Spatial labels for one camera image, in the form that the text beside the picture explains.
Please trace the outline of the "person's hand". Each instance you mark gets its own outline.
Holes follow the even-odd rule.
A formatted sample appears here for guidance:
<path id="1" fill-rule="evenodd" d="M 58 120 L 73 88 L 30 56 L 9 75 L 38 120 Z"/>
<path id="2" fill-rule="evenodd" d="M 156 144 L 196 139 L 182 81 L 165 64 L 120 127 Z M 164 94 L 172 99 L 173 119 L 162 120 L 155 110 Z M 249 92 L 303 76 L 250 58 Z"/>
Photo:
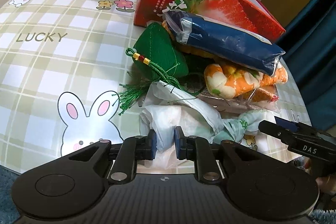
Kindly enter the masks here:
<path id="1" fill-rule="evenodd" d="M 315 178 L 320 191 L 335 195 L 335 162 L 306 158 L 304 169 Z"/>

